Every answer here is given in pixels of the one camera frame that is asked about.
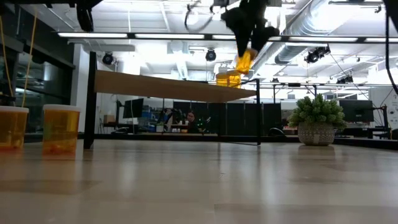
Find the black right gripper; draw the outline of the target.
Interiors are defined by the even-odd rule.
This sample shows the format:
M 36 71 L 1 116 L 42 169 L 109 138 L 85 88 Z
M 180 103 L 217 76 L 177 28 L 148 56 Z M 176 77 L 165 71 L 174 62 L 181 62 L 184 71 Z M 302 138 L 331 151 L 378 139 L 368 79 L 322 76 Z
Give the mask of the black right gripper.
M 247 49 L 251 28 L 255 28 L 251 37 L 251 48 L 260 52 L 271 37 L 280 34 L 278 28 L 265 27 L 264 17 L 269 0 L 241 0 L 239 7 L 232 8 L 222 14 L 226 27 L 235 36 L 238 57 L 242 57 Z

